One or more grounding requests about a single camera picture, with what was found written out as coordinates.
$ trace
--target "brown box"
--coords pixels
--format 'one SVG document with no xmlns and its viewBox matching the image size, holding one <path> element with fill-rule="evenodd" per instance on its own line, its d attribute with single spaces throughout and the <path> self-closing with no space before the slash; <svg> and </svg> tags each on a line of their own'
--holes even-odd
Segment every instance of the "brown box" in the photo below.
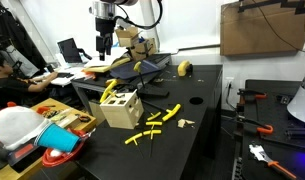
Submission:
<svg viewBox="0 0 305 180">
<path fill-rule="evenodd" d="M 137 27 L 129 27 L 126 30 L 116 29 L 115 33 L 119 39 L 120 47 L 132 47 L 139 43 Z"/>
<path fill-rule="evenodd" d="M 244 1 L 243 5 L 253 1 Z M 305 42 L 305 14 L 295 15 L 295 8 L 281 8 L 280 3 L 238 13 L 240 2 L 221 6 L 221 55 L 269 53 L 302 50 Z"/>
<path fill-rule="evenodd" d="M 154 53 L 156 53 L 154 38 L 146 39 L 142 43 L 136 44 L 131 48 L 131 55 L 135 61 L 145 59 Z"/>
</svg>

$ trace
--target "computer monitor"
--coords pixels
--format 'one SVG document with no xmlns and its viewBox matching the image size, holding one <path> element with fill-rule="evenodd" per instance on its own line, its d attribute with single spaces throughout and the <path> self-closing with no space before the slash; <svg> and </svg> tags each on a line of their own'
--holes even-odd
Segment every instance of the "computer monitor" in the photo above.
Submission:
<svg viewBox="0 0 305 180">
<path fill-rule="evenodd" d="M 60 48 L 60 52 L 63 55 L 65 62 L 67 63 L 82 63 L 81 56 L 79 54 L 79 50 L 76 47 L 73 38 L 66 39 L 58 42 L 58 46 Z"/>
</svg>

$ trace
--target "black tabletop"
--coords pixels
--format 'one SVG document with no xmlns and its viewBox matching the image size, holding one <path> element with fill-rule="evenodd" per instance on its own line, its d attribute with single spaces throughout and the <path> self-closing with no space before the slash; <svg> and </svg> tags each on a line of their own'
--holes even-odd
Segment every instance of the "black tabletop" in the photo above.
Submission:
<svg viewBox="0 0 305 180">
<path fill-rule="evenodd" d="M 301 121 L 291 117 L 286 109 L 286 104 L 280 103 L 280 96 L 293 97 L 298 90 L 300 82 L 297 81 L 268 81 L 247 80 L 246 88 L 267 93 L 266 99 L 247 102 L 245 117 L 255 119 L 263 124 L 270 124 L 274 128 L 271 135 L 261 136 L 267 140 L 280 141 L 305 147 L 305 140 L 290 140 L 284 131 L 288 127 L 305 127 Z M 296 175 L 298 179 L 305 179 L 305 150 L 280 145 L 267 140 L 262 140 L 256 133 L 256 126 L 245 125 L 242 147 L 242 174 L 245 179 L 284 179 L 266 163 L 258 162 L 249 151 L 249 144 L 262 145 L 268 156 L 278 161 L 281 166 Z"/>
<path fill-rule="evenodd" d="M 104 180 L 180 179 L 221 73 L 221 65 L 194 66 L 192 74 L 178 77 L 177 66 L 166 67 L 151 84 L 167 89 L 169 95 L 166 98 L 144 97 L 144 100 L 168 109 L 173 109 L 176 104 L 182 107 L 162 127 L 154 128 L 161 129 L 162 134 L 154 136 L 152 157 L 149 157 L 151 141 L 148 136 L 138 139 L 143 157 L 133 142 L 124 144 L 127 138 L 149 127 L 139 126 L 134 130 L 98 128 L 87 140 L 78 164 L 96 178 Z M 143 106 L 152 112 L 159 111 L 146 104 Z M 148 114 L 144 113 L 139 121 L 141 125 L 146 117 Z M 194 128 L 178 128 L 177 121 L 182 118 L 195 121 Z"/>
</svg>

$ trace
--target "red handle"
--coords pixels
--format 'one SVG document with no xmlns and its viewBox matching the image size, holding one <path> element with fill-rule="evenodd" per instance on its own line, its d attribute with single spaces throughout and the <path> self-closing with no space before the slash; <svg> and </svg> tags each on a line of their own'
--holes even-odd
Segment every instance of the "red handle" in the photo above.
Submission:
<svg viewBox="0 0 305 180">
<path fill-rule="evenodd" d="M 256 99 L 265 99 L 266 97 L 267 97 L 266 94 L 256 94 L 256 95 L 255 95 L 255 98 L 256 98 Z"/>
<path fill-rule="evenodd" d="M 265 125 L 268 128 L 258 127 L 256 130 L 263 134 L 272 134 L 273 133 L 273 127 L 271 125 Z"/>
<path fill-rule="evenodd" d="M 285 177 L 289 178 L 289 179 L 297 179 L 296 176 L 292 173 L 290 173 L 288 170 L 286 170 L 284 167 L 279 165 L 279 162 L 277 161 L 271 161 L 268 163 L 269 167 L 272 167 L 274 170 L 276 170 L 277 172 L 283 174 Z"/>
</svg>

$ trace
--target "keyboard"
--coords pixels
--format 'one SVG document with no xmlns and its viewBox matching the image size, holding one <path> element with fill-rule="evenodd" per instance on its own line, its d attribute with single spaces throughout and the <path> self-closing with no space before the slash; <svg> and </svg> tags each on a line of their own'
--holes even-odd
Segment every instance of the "keyboard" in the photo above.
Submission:
<svg viewBox="0 0 305 180">
<path fill-rule="evenodd" d="M 73 76 L 73 74 L 71 74 L 71 73 L 58 73 L 57 78 L 69 78 L 72 76 Z"/>
</svg>

